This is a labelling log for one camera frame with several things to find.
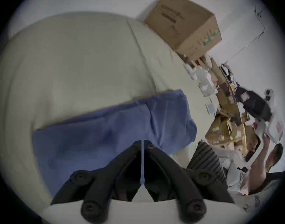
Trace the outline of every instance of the clutter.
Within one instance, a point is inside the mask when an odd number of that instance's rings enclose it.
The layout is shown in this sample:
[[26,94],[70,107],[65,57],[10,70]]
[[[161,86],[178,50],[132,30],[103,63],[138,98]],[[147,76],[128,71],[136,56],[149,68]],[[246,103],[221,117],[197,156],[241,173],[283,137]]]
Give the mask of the clutter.
[[210,68],[212,69],[212,62],[211,59],[208,55],[208,53],[205,53],[202,57],[201,60]]
[[231,124],[228,118],[222,115],[216,115],[209,131],[205,135],[205,138],[210,141],[213,140],[230,140],[230,128]]
[[196,69],[195,68],[192,69],[192,67],[190,65],[188,65],[187,63],[185,63],[184,66],[185,66],[186,70],[188,71],[191,79],[197,80],[197,74],[195,73]]
[[145,23],[193,61],[221,41],[215,15],[189,0],[160,0]]

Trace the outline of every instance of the cardboard box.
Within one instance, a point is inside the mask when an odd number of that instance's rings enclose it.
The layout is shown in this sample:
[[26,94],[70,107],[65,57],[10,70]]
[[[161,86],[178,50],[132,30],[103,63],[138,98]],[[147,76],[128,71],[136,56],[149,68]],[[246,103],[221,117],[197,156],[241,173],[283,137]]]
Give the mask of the cardboard box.
[[227,79],[225,78],[225,76],[223,75],[222,71],[219,69],[219,66],[216,64],[213,58],[211,59],[211,62],[212,62],[211,70],[215,74],[218,80],[217,85],[222,85],[223,83],[227,82]]
[[207,140],[230,140],[231,123],[227,117],[217,115],[208,130],[205,138]]
[[244,112],[243,114],[241,114],[241,119],[242,119],[242,123],[245,124],[248,121],[248,116],[247,113]]
[[215,15],[189,0],[160,0],[145,23],[193,61],[221,41]]

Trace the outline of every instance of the person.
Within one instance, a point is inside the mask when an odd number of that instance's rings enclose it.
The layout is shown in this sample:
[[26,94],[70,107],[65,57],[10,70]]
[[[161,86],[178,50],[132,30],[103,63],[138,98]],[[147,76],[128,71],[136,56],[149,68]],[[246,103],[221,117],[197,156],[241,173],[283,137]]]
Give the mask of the person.
[[272,180],[280,179],[283,172],[270,173],[271,167],[277,164],[283,154],[282,144],[276,144],[272,152],[269,154],[266,162],[265,158],[269,149],[270,138],[265,135],[263,137],[263,149],[251,165],[248,177],[249,195],[255,194],[263,190]]
[[243,208],[246,212],[251,213],[262,207],[272,193],[278,188],[284,172],[270,173],[271,167],[278,163],[283,153],[282,144],[276,144],[269,154],[266,162],[270,138],[263,137],[263,149],[251,165],[249,176],[244,181],[248,184],[249,193],[247,196],[231,195],[235,204]]
[[258,210],[258,208],[268,201],[270,195],[278,187],[280,179],[285,173],[270,173],[271,167],[276,165],[282,156],[282,144],[277,144],[275,146],[265,162],[270,138],[264,136],[262,143],[264,148],[251,165],[251,169],[247,174],[238,171],[234,164],[234,159],[239,157],[243,158],[239,151],[209,146],[205,142],[200,142],[198,144],[197,150],[187,168],[192,170],[207,168],[209,165],[204,162],[203,159],[208,156],[213,157],[216,155],[223,170],[227,173],[226,184],[228,185],[228,192],[232,196],[235,204],[244,209],[247,213],[251,213]]

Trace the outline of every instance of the mattress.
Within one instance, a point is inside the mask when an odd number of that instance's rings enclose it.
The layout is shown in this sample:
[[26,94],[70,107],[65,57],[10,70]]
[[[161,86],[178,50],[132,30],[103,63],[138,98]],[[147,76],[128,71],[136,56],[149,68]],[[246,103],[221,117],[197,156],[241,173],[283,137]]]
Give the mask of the mattress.
[[16,34],[0,55],[0,171],[36,213],[49,206],[32,148],[38,128],[181,89],[197,125],[173,158],[185,166],[214,117],[183,61],[144,24],[104,13],[67,13]]

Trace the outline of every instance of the screw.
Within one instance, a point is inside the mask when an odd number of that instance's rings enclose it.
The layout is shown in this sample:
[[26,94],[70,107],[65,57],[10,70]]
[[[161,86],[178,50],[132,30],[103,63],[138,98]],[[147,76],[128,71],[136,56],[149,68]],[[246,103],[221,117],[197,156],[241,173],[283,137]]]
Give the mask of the screw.
[[85,203],[85,208],[84,208],[86,214],[92,216],[92,217],[97,217],[100,215],[101,208],[98,203],[95,202],[88,202]]
[[199,204],[195,204],[193,206],[193,208],[196,210],[196,211],[199,211],[201,209],[200,205]]
[[209,180],[210,179],[210,175],[207,174],[207,173],[201,173],[200,174],[200,178],[203,179],[203,180]]
[[204,206],[204,203],[200,200],[192,201],[187,206],[187,214],[190,216],[202,216],[206,213],[206,207]]

